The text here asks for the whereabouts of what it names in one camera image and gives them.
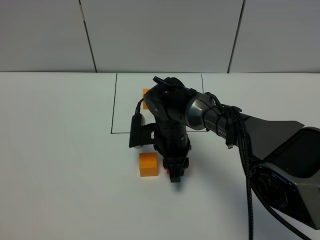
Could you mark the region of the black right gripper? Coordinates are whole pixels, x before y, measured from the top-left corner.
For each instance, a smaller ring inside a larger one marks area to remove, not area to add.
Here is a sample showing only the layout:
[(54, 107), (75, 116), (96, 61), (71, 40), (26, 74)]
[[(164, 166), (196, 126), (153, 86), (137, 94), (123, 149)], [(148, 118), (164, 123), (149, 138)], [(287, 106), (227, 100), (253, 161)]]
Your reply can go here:
[(181, 177), (189, 167), (190, 140), (186, 126), (175, 120), (156, 120), (154, 149), (164, 159), (162, 165), (169, 170), (171, 183), (180, 183)]

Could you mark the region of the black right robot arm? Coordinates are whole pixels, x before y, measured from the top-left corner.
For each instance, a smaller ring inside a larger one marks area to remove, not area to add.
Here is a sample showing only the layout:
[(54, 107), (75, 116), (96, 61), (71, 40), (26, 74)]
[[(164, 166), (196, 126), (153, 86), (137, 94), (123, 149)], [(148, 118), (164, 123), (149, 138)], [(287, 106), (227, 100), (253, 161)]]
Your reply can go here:
[(246, 178), (248, 206), (256, 195), (277, 219), (285, 214), (320, 228), (320, 131), (298, 121), (269, 121), (222, 104), (209, 92), (187, 88), (177, 78), (154, 77), (143, 100), (155, 122), (142, 145), (152, 144), (163, 156), (171, 182), (189, 166), (187, 128), (207, 130), (238, 147)]

